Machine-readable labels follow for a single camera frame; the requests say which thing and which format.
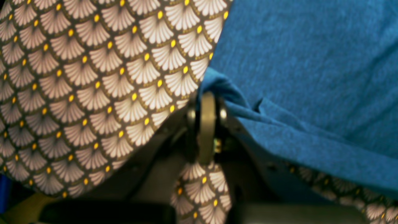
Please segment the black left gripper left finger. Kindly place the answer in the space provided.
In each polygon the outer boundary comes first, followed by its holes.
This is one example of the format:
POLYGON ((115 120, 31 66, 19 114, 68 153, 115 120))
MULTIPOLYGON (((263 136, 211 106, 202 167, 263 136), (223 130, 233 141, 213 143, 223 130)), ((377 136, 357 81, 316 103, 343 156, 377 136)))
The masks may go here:
POLYGON ((174 224, 169 200, 186 163, 197 158, 197 96, 173 113, 141 149, 99 186, 46 205, 48 224, 174 224))

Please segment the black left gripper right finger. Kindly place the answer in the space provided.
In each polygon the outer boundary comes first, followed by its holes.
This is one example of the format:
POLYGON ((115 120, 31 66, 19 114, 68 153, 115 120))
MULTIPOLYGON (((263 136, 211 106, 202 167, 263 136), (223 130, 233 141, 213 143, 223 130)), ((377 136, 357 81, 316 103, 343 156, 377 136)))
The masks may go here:
POLYGON ((199 163, 219 164, 230 190, 227 224, 365 224, 353 207, 335 205, 289 173, 255 142, 222 99, 202 95, 199 163))

